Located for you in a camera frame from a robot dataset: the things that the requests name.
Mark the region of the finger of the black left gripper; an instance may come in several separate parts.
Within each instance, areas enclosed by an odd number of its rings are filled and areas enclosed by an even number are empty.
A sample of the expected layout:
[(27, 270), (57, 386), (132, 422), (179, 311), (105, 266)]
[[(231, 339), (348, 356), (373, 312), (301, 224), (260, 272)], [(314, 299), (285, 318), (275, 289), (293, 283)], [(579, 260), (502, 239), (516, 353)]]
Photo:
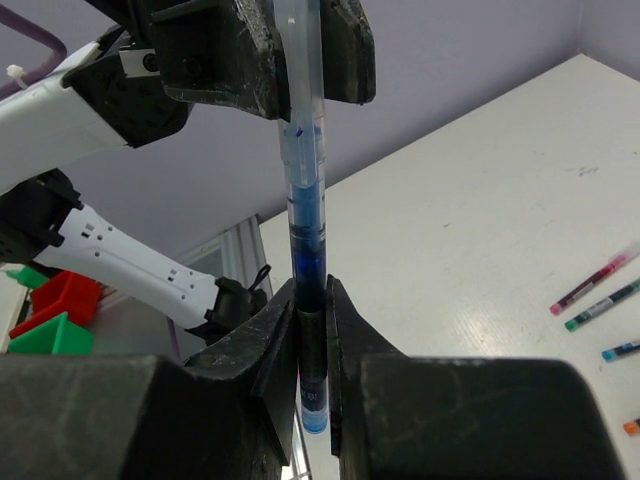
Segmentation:
[(291, 117), (271, 1), (151, 1), (149, 34), (170, 98)]
[(325, 98), (370, 103), (376, 95), (375, 43), (358, 0), (320, 2)]

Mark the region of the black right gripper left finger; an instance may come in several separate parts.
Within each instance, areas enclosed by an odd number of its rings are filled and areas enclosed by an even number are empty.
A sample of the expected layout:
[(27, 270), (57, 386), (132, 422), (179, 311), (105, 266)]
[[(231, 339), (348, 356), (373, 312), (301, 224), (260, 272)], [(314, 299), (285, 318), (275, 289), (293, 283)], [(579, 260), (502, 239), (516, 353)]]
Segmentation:
[(278, 479), (291, 458), (293, 283), (183, 367), (158, 370), (152, 479)]

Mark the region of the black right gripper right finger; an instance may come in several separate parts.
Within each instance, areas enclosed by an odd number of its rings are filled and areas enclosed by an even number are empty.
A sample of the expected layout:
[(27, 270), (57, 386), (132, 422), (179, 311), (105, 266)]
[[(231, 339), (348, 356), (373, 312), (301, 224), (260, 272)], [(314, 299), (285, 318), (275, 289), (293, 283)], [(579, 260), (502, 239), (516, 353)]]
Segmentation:
[(331, 453), (342, 479), (413, 479), (403, 440), (412, 395), (402, 383), (409, 358), (356, 309), (342, 282), (328, 278), (326, 333)]

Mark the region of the small clear plastic piece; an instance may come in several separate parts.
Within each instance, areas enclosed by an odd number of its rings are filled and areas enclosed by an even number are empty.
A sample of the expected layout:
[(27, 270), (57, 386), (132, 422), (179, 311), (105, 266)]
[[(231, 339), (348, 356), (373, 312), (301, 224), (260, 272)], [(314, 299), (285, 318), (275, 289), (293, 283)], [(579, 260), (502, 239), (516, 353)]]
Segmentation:
[(324, 80), (318, 1), (275, 1), (275, 23), (287, 68), (290, 119), (279, 122), (286, 177), (298, 188), (320, 180), (325, 160)]

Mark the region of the dark blue capped pen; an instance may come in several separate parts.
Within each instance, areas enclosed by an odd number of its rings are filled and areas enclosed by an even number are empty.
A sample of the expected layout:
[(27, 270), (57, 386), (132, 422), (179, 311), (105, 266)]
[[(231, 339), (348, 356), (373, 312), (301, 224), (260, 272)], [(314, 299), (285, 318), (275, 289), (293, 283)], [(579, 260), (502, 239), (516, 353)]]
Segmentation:
[(324, 178), (303, 181), (287, 172), (294, 308), (299, 324), (299, 380), (303, 428), (323, 432), (329, 422), (326, 340), (326, 229)]

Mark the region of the magenta pen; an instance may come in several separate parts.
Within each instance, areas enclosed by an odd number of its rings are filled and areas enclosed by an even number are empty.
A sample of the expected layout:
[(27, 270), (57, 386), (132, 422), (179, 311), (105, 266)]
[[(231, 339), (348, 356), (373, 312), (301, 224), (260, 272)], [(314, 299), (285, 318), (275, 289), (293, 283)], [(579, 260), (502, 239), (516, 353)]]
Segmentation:
[(633, 243), (625, 249), (613, 255), (608, 262), (600, 269), (592, 273), (588, 278), (574, 287), (571, 291), (561, 297), (558, 301), (549, 307), (549, 311), (553, 315), (559, 315), (569, 306), (573, 305), (577, 300), (585, 296), (597, 285), (610, 277), (614, 272), (626, 266), (632, 260), (639, 256), (639, 244)]

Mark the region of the green capped pen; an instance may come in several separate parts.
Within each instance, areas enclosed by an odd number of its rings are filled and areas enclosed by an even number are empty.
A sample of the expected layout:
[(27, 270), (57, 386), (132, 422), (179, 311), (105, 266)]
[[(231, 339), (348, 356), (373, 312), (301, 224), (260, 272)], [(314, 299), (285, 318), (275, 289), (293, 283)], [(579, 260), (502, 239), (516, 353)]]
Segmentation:
[(591, 305), (589, 308), (578, 314), (577, 316), (566, 321), (564, 327), (567, 331), (573, 332), (583, 325), (589, 323), (595, 318), (601, 316), (615, 305), (627, 300), (639, 292), (640, 280), (635, 279), (633, 282), (625, 285), (617, 291), (611, 293), (604, 299)]

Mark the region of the light blue pen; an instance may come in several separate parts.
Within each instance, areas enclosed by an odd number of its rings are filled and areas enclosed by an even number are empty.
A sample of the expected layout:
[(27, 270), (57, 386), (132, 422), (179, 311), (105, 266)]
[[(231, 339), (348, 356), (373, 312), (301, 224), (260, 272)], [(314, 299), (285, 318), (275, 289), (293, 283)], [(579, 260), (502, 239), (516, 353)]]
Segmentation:
[(640, 341), (633, 340), (633, 341), (620, 344), (613, 348), (603, 350), (601, 352), (601, 357), (605, 362), (611, 363), (617, 360), (621, 360), (625, 357), (628, 357), (629, 355), (632, 355), (638, 352), (639, 349), (640, 349)]

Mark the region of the red capped pen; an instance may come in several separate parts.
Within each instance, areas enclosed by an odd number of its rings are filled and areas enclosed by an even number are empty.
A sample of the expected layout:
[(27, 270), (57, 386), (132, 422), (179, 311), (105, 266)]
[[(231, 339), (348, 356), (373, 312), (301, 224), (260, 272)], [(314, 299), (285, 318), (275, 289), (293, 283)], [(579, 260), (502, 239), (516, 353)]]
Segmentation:
[(624, 432), (630, 437), (640, 435), (640, 418), (635, 418), (623, 424)]

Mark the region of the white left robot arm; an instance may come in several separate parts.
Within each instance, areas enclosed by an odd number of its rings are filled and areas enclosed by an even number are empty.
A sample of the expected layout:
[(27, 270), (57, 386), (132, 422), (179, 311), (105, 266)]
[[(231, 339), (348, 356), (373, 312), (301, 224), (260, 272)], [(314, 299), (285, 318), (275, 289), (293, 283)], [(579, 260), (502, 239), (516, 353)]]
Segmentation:
[[(284, 199), (292, 70), (270, 1), (96, 1), (112, 28), (1, 88), (15, 262), (69, 270), (201, 331), (218, 288), (170, 255)], [(43, 223), (33, 222), (38, 210)]]

